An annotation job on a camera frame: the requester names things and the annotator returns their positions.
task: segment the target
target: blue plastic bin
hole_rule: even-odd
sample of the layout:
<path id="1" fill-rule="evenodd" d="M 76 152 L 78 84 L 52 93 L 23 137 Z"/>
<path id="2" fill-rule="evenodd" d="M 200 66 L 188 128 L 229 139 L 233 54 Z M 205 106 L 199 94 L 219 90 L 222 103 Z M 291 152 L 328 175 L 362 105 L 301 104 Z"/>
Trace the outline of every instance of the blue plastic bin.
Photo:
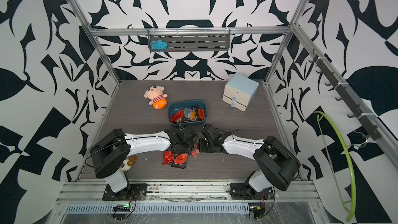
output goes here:
<path id="1" fill-rule="evenodd" d="M 181 109 L 190 108 L 190 107 L 199 107 L 199 108 L 202 108 L 203 110 L 205 110 L 205 119 L 202 120 L 202 121 L 187 122 L 187 123 L 177 123 L 177 124 L 172 123 L 170 116 L 172 116 L 173 114 L 177 113 Z M 172 124 L 173 127 L 177 127 L 177 128 L 184 128 L 184 127 L 187 127 L 187 126 L 204 124 L 206 122 L 206 118 L 207 118 L 206 105 L 201 100 L 180 101 L 180 102 L 172 103 L 169 106 L 168 112 L 169 112 L 169 122 L 170 122 L 170 124 Z"/>

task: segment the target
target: drawer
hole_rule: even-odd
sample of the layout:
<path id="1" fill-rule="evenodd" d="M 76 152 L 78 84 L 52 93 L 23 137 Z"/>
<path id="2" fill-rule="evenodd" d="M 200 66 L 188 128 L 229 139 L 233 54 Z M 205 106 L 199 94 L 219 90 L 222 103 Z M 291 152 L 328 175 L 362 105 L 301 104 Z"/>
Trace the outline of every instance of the drawer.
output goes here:
<path id="1" fill-rule="evenodd" d="M 233 102 L 230 98 L 226 97 L 225 95 L 222 96 L 222 101 L 223 102 L 227 102 L 228 104 L 231 104 Z M 240 104 L 238 102 L 233 102 L 233 103 L 235 103 L 235 107 L 237 109 L 239 109 L 241 111 L 245 111 L 246 110 L 246 107 L 244 105 L 242 105 L 242 104 Z"/>
<path id="2" fill-rule="evenodd" d="M 249 102 L 251 98 L 251 95 L 247 95 L 246 93 L 243 93 L 240 90 L 231 87 L 230 85 L 225 85 L 224 92 L 229 92 L 230 95 L 234 95 L 234 97 L 238 98 L 238 101 L 241 102 Z"/>
<path id="3" fill-rule="evenodd" d="M 239 95 L 233 94 L 229 91 L 224 91 L 224 96 L 233 99 L 234 97 L 236 97 L 238 99 L 238 103 L 240 103 L 243 106 L 247 106 L 249 104 L 249 100 L 250 99 L 243 99 L 242 97 L 240 97 Z"/>

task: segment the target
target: striped shirt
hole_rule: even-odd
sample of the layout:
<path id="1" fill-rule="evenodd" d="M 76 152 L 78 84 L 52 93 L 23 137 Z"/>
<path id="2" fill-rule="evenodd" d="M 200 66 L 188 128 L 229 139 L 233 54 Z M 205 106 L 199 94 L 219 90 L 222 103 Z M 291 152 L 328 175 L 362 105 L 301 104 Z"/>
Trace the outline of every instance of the striped shirt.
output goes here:
<path id="1" fill-rule="evenodd" d="M 160 95 L 160 96 L 158 96 L 158 97 L 153 99 L 153 103 L 155 104 L 156 102 L 158 102 L 158 101 L 160 101 L 162 99 L 165 99 L 165 98 L 162 95 Z"/>

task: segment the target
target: plush dog toy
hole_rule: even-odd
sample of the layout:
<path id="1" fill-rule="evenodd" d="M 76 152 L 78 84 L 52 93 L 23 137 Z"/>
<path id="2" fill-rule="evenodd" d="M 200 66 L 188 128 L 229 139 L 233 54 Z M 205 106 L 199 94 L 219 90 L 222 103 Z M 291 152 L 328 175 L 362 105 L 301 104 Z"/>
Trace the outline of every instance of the plush dog toy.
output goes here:
<path id="1" fill-rule="evenodd" d="M 122 168 L 122 171 L 126 172 L 126 171 L 128 171 L 129 169 L 131 169 L 132 165 L 134 164 L 134 162 L 135 162 L 136 160 L 137 160 L 137 156 L 130 156 L 130 157 L 127 157 L 127 158 L 123 161 L 122 165 L 120 166 L 120 167 Z"/>
<path id="2" fill-rule="evenodd" d="M 167 94 L 163 94 L 163 90 L 164 87 L 162 86 L 152 86 L 148 88 L 144 94 L 145 98 L 149 98 L 151 100 L 149 104 L 153 104 L 153 108 L 155 109 L 162 109 L 167 104 Z"/>

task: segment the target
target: orange shorts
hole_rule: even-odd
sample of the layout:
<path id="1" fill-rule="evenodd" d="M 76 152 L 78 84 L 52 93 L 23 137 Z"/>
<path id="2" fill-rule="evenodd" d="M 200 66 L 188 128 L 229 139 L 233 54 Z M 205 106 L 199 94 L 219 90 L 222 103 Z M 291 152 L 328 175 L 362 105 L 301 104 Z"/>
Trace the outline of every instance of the orange shorts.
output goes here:
<path id="1" fill-rule="evenodd" d="M 165 107 L 167 104 L 167 100 L 166 99 L 161 99 L 155 103 L 153 103 L 153 108 L 155 109 L 162 109 L 163 107 Z"/>

